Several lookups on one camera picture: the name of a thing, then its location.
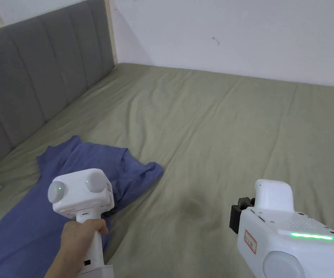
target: white handheld gripper device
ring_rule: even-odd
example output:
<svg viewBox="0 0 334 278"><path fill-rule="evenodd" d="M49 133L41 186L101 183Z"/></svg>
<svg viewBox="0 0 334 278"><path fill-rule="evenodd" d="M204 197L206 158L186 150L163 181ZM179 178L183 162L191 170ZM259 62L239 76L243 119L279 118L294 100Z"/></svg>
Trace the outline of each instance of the white handheld gripper device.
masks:
<svg viewBox="0 0 334 278"><path fill-rule="evenodd" d="M56 177L49 186L47 196L55 212L79 223L100 219L103 212L115 206L111 183L100 169ZM114 278L113 267L104 265L102 237L97 231L78 277Z"/></svg>
<svg viewBox="0 0 334 278"><path fill-rule="evenodd" d="M334 230L295 212L292 188L258 180L256 198L231 206L230 228L257 278L334 278Z"/></svg>

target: gripper handle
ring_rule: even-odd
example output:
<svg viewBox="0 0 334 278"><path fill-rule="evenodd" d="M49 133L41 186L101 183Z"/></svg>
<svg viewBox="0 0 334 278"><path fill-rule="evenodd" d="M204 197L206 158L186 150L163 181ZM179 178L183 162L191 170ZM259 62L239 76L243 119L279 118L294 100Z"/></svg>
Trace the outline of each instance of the gripper handle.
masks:
<svg viewBox="0 0 334 278"><path fill-rule="evenodd" d="M76 221L79 223L85 222L87 219L100 219L101 213L94 208L78 211L76 213ZM84 258L83 268L79 274L87 273L104 267L102 236L96 231L94 234L91 246Z"/></svg>

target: finger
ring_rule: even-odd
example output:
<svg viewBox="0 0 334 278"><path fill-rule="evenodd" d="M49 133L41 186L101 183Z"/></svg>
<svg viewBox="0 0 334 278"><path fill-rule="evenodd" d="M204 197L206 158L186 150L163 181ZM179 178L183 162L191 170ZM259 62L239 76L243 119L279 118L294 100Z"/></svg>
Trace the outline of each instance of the finger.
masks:
<svg viewBox="0 0 334 278"><path fill-rule="evenodd" d="M107 225L104 219L88 219L85 224L93 231L99 231L101 233L107 233Z"/></svg>

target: blue t-shirt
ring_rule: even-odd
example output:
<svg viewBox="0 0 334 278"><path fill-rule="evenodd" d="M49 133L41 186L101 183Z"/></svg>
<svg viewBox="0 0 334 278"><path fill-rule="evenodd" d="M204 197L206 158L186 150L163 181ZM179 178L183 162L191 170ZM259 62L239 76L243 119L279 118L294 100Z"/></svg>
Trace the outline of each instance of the blue t-shirt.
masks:
<svg viewBox="0 0 334 278"><path fill-rule="evenodd" d="M157 163L142 165L127 149L83 143L78 136L37 157L41 176L28 194L0 220L0 277L44 277L59 247L64 224L69 221L53 211L47 199L57 176L80 170L102 169L112 184L114 214L135 201L163 174ZM110 230L110 221L102 215ZM102 238L104 249L110 234Z"/></svg>

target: white wall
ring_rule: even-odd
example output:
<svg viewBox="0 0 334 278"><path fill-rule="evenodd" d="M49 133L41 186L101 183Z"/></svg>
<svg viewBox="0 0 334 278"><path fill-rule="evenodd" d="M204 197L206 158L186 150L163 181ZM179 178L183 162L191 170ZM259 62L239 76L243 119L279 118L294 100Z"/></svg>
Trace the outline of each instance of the white wall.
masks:
<svg viewBox="0 0 334 278"><path fill-rule="evenodd" d="M11 24L79 0L0 0L0 24Z"/></svg>
<svg viewBox="0 0 334 278"><path fill-rule="evenodd" d="M110 4L119 63L334 86L334 0Z"/></svg>

